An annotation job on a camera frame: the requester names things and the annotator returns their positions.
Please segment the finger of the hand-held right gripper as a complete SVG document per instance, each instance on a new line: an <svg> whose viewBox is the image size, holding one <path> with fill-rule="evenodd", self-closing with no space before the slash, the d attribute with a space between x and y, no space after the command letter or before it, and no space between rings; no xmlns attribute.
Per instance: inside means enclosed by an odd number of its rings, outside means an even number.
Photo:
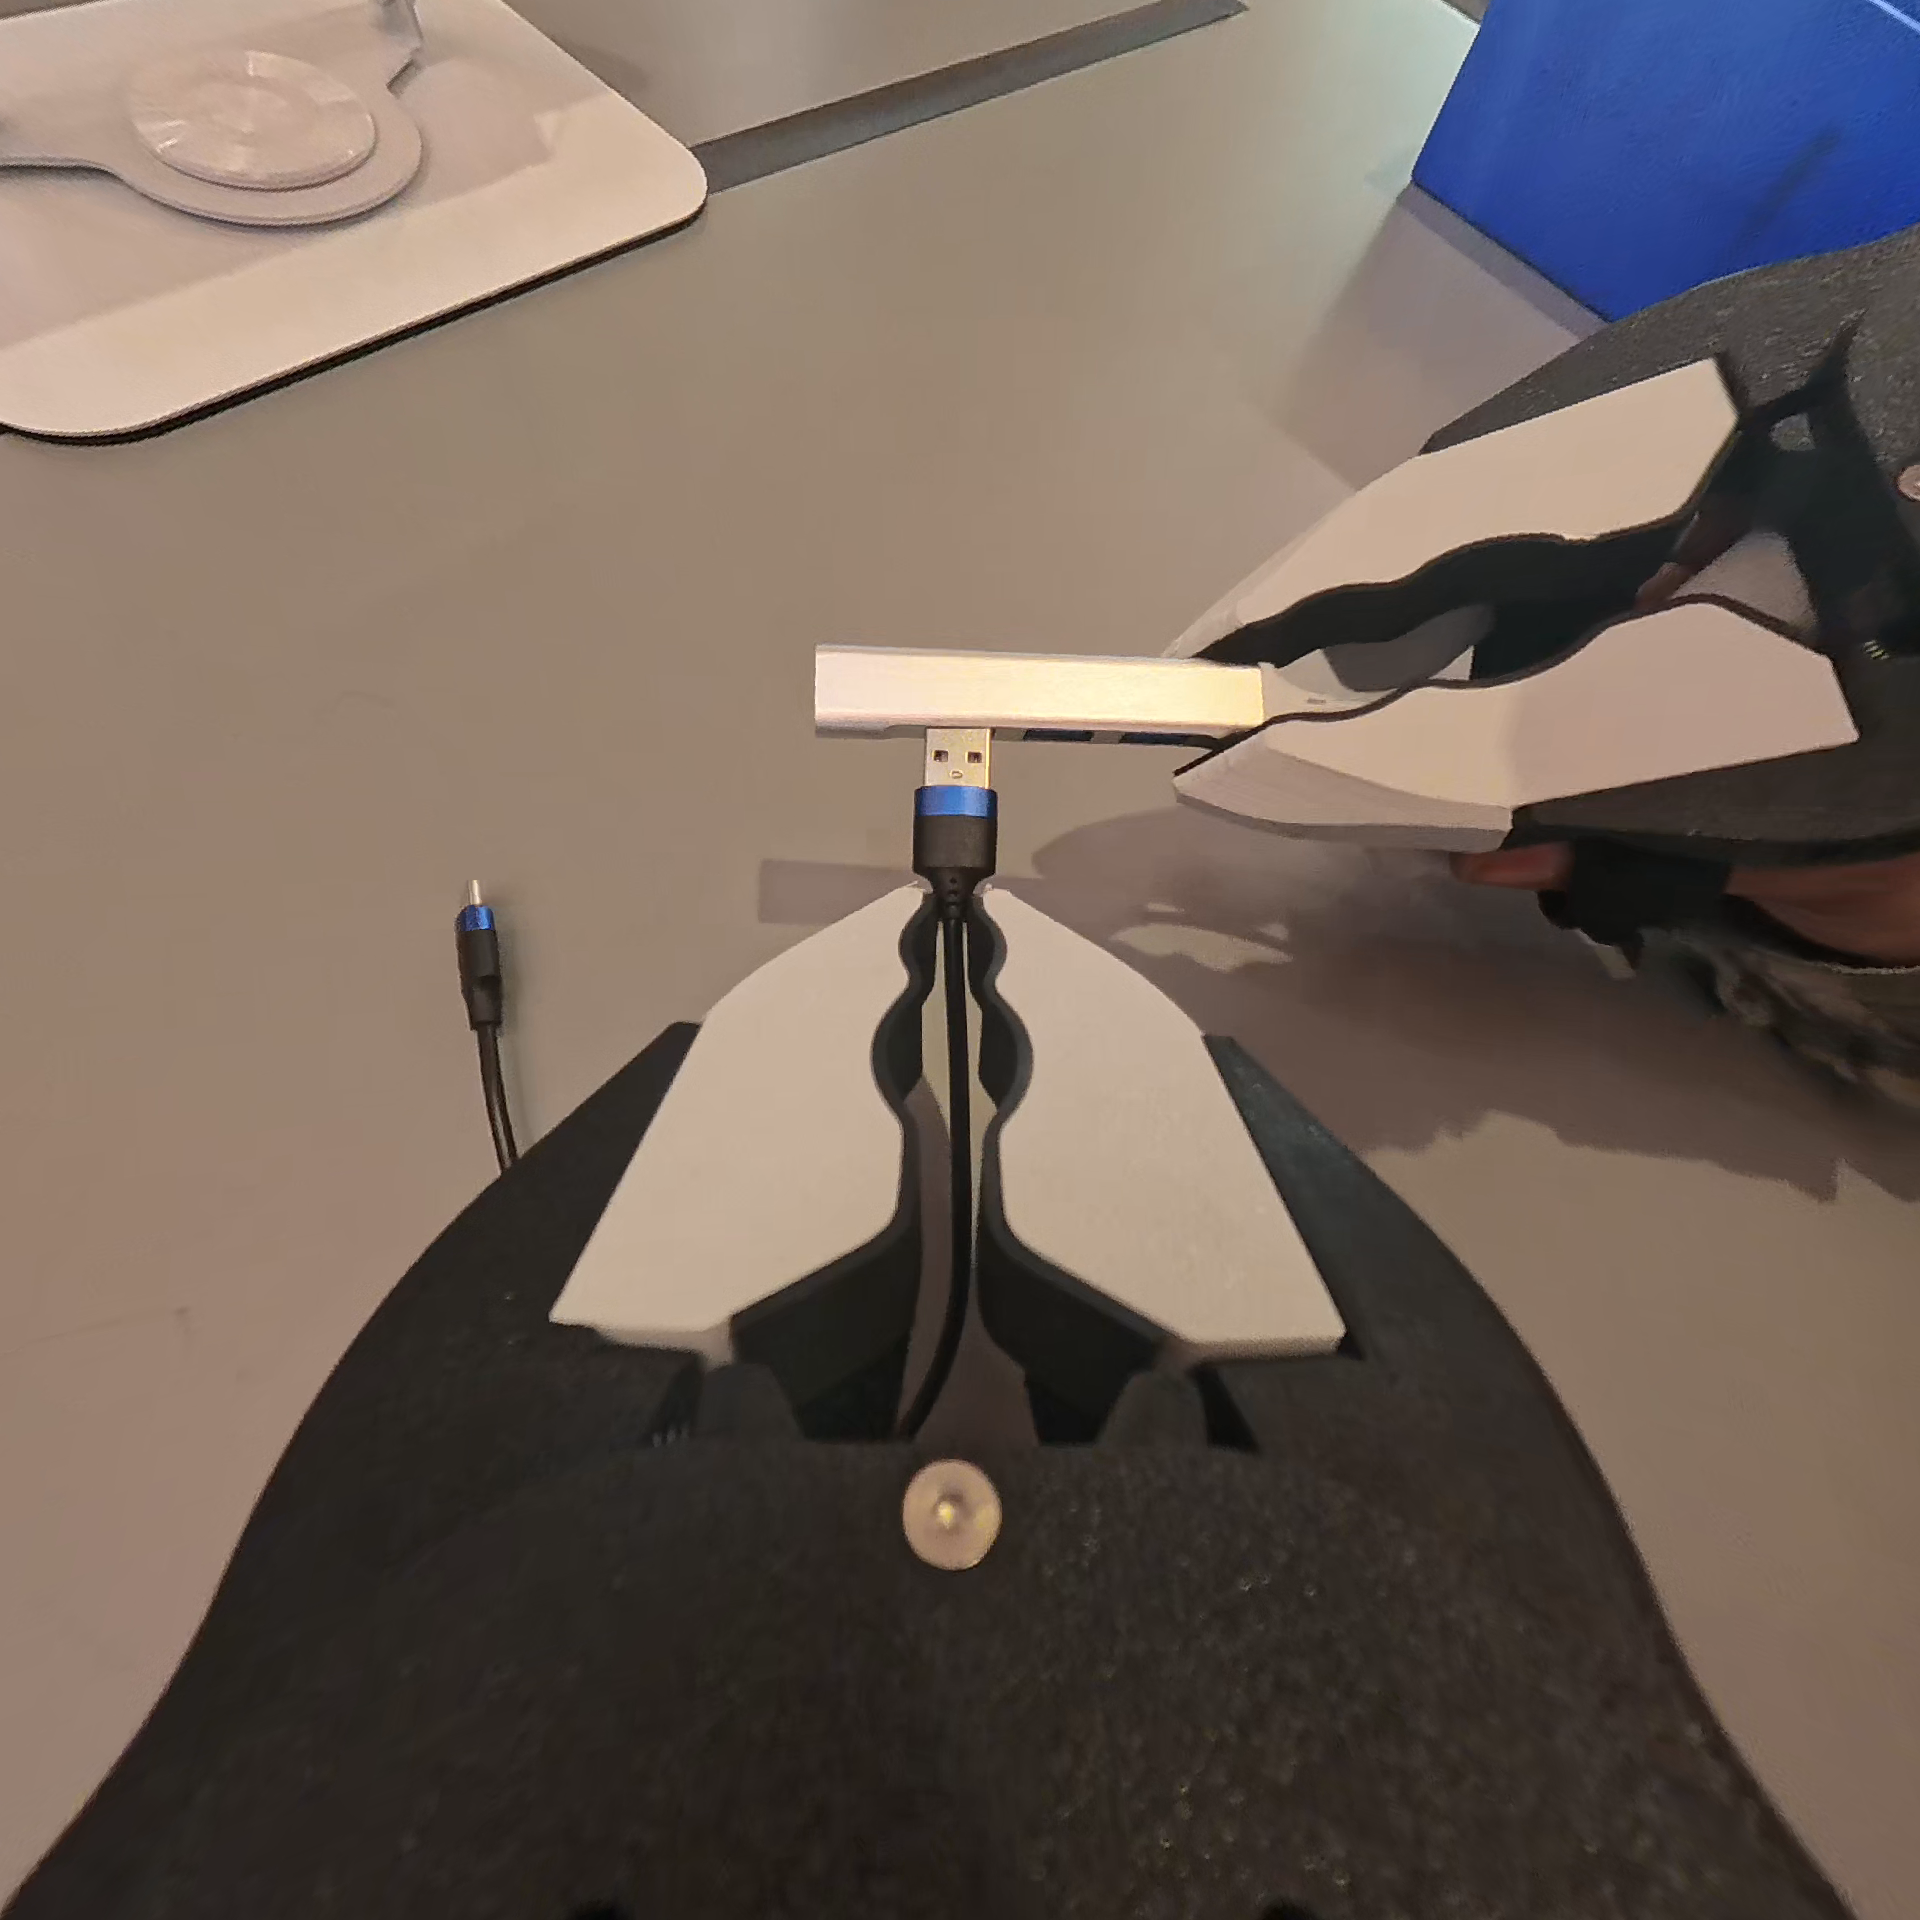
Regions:
<svg viewBox="0 0 1920 1920"><path fill-rule="evenodd" d="M1185 805L1283 834L1507 834L1535 802L1858 739L1833 664L1717 598L1600 628L1526 678L1278 718L1174 775Z"/></svg>
<svg viewBox="0 0 1920 1920"><path fill-rule="evenodd" d="M1738 434L1717 358L1418 452L1324 512L1163 653L1286 664L1535 598L1629 588Z"/></svg>

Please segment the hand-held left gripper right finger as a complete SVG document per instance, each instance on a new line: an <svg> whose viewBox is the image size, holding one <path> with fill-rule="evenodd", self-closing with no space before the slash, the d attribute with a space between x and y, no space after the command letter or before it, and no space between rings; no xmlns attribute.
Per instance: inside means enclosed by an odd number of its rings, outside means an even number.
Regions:
<svg viewBox="0 0 1920 1920"><path fill-rule="evenodd" d="M1035 1427L1153 1371L1324 1359L1345 1319L1204 1028L1007 886L974 905L975 1302Z"/></svg>

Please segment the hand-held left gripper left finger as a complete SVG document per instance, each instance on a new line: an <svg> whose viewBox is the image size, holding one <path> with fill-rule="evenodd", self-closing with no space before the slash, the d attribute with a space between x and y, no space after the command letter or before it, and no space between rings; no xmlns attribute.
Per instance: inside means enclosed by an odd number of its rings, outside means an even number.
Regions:
<svg viewBox="0 0 1920 1920"><path fill-rule="evenodd" d="M714 1001L549 1321L755 1364L822 1444L893 1436L919 1302L919 1008L938 907L900 885Z"/></svg>

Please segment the blue plastic storage bin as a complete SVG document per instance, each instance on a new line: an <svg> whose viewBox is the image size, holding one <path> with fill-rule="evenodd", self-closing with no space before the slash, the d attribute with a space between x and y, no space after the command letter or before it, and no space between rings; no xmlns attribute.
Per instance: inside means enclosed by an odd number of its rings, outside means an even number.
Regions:
<svg viewBox="0 0 1920 1920"><path fill-rule="evenodd" d="M1410 179L1615 323L1918 224L1918 3L1489 3Z"/></svg>

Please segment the person's right hand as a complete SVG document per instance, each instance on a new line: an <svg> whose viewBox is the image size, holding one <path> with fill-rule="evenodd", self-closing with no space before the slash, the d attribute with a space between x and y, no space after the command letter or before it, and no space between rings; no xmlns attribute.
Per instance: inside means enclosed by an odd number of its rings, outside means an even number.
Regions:
<svg viewBox="0 0 1920 1920"><path fill-rule="evenodd" d="M1452 853L1452 875L1510 890L1558 890L1567 848ZM1883 860L1735 869L1725 895L1768 927L1860 966L1918 966L1918 851Z"/></svg>

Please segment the silver usb hub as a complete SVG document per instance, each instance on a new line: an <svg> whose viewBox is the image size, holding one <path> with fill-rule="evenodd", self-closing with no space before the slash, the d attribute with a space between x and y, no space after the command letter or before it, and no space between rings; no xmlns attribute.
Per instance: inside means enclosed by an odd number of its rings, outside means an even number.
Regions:
<svg viewBox="0 0 1920 1920"><path fill-rule="evenodd" d="M1267 664L859 645L818 647L812 685L818 735L987 730L1130 746L1211 746L1286 718L1350 718L1385 701Z"/></svg>

